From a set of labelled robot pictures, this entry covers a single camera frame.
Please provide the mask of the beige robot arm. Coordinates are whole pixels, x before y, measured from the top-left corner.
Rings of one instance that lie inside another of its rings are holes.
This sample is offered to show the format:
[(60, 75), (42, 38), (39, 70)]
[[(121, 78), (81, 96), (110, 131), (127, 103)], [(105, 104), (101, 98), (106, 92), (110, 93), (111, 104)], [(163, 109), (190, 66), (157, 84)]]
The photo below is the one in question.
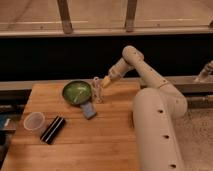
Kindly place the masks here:
[(102, 80), (108, 87), (135, 69), (146, 87), (133, 100), (133, 123), (138, 145), (140, 171), (185, 171), (172, 118), (187, 111), (185, 96), (144, 61), (144, 55), (126, 46), (121, 59)]

